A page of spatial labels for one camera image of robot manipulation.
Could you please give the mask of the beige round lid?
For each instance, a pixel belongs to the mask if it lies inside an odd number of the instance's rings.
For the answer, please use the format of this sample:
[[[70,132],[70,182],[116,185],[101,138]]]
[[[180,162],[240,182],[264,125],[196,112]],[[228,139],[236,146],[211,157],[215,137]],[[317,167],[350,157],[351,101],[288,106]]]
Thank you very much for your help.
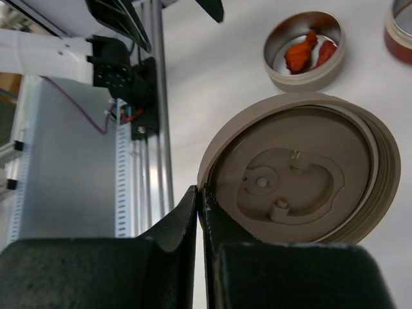
[[[212,139],[197,184],[255,238],[358,243],[400,183],[398,145],[373,113],[323,93],[257,102]]]

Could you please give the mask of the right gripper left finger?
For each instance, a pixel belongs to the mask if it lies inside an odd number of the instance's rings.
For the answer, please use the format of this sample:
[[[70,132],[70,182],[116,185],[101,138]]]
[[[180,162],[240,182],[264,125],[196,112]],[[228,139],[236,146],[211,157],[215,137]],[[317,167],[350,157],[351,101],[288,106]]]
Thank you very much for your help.
[[[197,188],[136,238],[21,239],[1,253],[2,308],[191,308]]]

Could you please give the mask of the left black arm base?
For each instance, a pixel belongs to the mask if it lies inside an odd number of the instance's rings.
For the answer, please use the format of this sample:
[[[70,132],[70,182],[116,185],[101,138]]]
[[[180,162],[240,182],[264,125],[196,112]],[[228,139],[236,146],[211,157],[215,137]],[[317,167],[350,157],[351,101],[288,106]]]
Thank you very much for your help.
[[[126,45],[114,38],[94,35],[88,62],[93,65],[93,86],[106,88],[114,99],[126,103],[121,124],[131,125],[131,139],[143,140],[159,133],[156,61],[148,57],[132,65]]]

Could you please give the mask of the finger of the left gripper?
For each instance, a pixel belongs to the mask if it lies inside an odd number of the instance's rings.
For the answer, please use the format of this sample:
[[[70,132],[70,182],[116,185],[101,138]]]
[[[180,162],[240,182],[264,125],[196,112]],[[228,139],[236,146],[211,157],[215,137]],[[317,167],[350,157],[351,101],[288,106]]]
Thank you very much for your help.
[[[225,12],[222,0],[196,0],[202,9],[208,13],[217,23],[222,23]]]

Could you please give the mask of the beige-based steel container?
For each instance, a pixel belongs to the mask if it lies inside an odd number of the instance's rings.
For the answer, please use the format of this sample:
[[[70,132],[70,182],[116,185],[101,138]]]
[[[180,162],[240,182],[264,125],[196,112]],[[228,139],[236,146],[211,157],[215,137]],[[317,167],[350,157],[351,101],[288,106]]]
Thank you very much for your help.
[[[340,74],[346,36],[326,12],[303,12],[279,23],[263,45],[265,71],[285,92],[319,91]]]

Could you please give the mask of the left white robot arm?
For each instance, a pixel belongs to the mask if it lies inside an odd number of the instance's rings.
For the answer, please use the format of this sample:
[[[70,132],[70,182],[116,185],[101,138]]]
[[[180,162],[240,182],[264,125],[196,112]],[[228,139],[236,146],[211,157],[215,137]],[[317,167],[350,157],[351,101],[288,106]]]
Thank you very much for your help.
[[[1,28],[1,71],[74,80],[98,87],[105,77],[133,78],[130,52],[124,39],[136,48],[153,53],[151,27],[162,1],[86,1],[86,9],[105,29],[120,37],[92,35],[70,37],[27,1],[5,1],[45,34]]]

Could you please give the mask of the orange chicken drumstick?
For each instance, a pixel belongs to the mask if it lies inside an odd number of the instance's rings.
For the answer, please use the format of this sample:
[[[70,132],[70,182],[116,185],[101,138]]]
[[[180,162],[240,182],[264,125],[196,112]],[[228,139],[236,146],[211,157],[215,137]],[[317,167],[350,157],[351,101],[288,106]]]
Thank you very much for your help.
[[[295,44],[284,54],[286,68],[291,74],[302,73],[312,59],[312,51],[317,45],[317,35],[314,31],[309,31],[303,42]]]

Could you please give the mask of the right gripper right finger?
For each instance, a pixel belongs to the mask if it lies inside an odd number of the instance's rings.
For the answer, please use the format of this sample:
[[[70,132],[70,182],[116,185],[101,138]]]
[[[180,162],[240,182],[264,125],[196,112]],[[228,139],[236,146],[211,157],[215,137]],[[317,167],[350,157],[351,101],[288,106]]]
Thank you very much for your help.
[[[372,256],[342,243],[264,243],[201,192],[209,308],[393,308]]]

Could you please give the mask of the red-based steel container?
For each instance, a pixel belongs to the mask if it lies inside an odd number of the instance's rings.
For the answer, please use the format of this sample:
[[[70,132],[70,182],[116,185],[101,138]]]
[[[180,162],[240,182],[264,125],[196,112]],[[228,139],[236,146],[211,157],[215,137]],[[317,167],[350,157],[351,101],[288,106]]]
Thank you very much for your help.
[[[401,27],[397,17],[411,7],[411,1],[392,1],[385,18],[384,43],[398,61],[411,65],[411,32]]]

